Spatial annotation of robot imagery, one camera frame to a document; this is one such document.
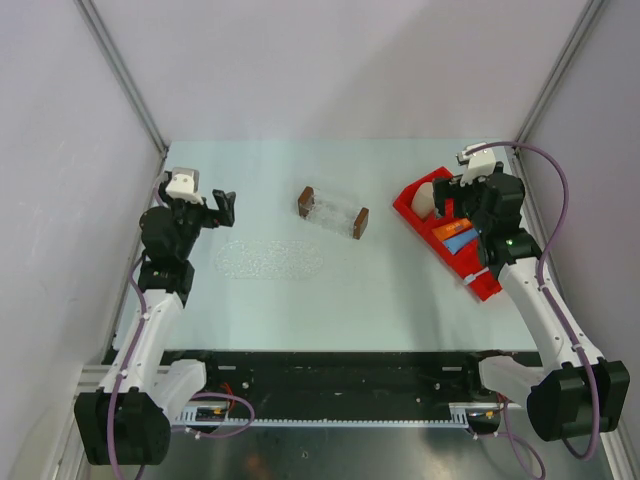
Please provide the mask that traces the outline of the beige cup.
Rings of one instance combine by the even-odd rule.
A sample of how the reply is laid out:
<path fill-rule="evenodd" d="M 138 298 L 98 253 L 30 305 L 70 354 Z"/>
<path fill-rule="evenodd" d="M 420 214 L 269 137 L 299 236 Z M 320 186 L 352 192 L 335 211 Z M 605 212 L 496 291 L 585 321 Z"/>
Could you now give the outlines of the beige cup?
<path fill-rule="evenodd" d="M 422 183 L 416 190 L 410 204 L 411 211 L 422 221 L 434 211 L 434 193 L 431 182 Z"/>

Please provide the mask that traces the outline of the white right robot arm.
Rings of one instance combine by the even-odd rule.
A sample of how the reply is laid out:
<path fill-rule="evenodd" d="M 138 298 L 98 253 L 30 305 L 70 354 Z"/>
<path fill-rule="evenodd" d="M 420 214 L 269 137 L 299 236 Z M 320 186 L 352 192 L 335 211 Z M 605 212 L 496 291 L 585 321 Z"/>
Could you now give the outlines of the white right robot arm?
<path fill-rule="evenodd" d="M 498 172 L 469 184 L 460 176 L 439 178 L 433 189 L 438 213 L 451 205 L 478 232 L 480 263 L 514 302 L 542 361 L 536 372 L 507 356 L 489 356 L 463 373 L 463 393 L 473 401 L 506 396 L 526 409 L 544 441 L 615 430 L 630 374 L 622 361 L 605 359 L 559 297 L 539 245 L 521 225 L 523 182 Z"/>

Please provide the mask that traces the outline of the clear acrylic toothbrush stand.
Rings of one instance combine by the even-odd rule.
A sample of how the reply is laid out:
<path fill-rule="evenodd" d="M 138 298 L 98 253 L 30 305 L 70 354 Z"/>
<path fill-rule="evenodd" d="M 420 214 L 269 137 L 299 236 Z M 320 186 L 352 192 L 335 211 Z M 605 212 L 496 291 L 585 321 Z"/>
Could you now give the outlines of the clear acrylic toothbrush stand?
<path fill-rule="evenodd" d="M 370 210 L 342 197 L 306 186 L 297 199 L 298 215 L 314 225 L 360 240 L 369 222 Z"/>

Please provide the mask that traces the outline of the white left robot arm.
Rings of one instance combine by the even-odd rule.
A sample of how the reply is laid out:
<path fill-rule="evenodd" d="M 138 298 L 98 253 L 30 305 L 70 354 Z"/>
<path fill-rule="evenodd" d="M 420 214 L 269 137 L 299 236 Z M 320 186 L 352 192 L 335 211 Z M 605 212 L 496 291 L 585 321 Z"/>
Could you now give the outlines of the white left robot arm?
<path fill-rule="evenodd" d="M 138 306 L 106 375 L 93 392 L 77 396 L 74 415 L 92 465 L 160 464 L 173 422 L 194 395 L 214 397 L 221 376 L 198 360 L 178 360 L 158 370 L 173 326 L 181 319 L 195 269 L 189 255 L 204 229 L 235 222 L 233 192 L 215 190 L 215 208 L 165 193 L 139 219 L 143 250 L 129 275 Z"/>

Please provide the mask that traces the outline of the red plastic organizer bin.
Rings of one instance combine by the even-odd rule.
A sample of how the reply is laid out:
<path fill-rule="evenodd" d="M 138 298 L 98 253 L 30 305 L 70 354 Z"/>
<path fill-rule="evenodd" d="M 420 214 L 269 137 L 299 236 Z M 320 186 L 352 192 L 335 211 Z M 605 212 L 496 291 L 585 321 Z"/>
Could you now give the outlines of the red plastic organizer bin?
<path fill-rule="evenodd" d="M 454 220 L 452 202 L 446 204 L 447 215 L 444 217 L 436 217 L 431 213 L 426 220 L 420 220 L 410 208 L 411 200 L 417 188 L 424 182 L 432 182 L 435 178 L 452 178 L 453 174 L 444 166 L 441 166 L 429 174 L 421 177 L 415 182 L 405 187 L 393 202 L 394 209 L 408 223 L 408 225 L 420 236 L 433 250 L 433 252 L 448 265 L 451 271 L 455 272 L 460 279 L 464 279 L 467 275 L 476 273 L 486 267 L 483 267 L 478 258 L 478 239 L 476 238 L 470 244 L 465 246 L 456 255 L 452 255 L 446 247 L 438 241 L 432 234 L 432 230 L 441 225 L 447 224 Z M 481 300 L 486 301 L 491 296 L 502 291 L 502 287 L 497 280 L 491 284 L 475 283 L 467 285 L 468 288 Z"/>

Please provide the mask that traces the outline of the orange toothpaste tube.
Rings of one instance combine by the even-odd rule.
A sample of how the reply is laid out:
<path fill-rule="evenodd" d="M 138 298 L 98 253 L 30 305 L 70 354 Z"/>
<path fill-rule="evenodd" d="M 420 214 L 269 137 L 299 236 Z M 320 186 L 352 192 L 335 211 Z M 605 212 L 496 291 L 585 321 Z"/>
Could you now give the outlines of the orange toothpaste tube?
<path fill-rule="evenodd" d="M 434 228 L 432 230 L 432 234 L 438 241 L 440 241 L 441 243 L 445 243 L 447 240 L 472 228 L 473 226 L 469 220 L 458 219 Z"/>

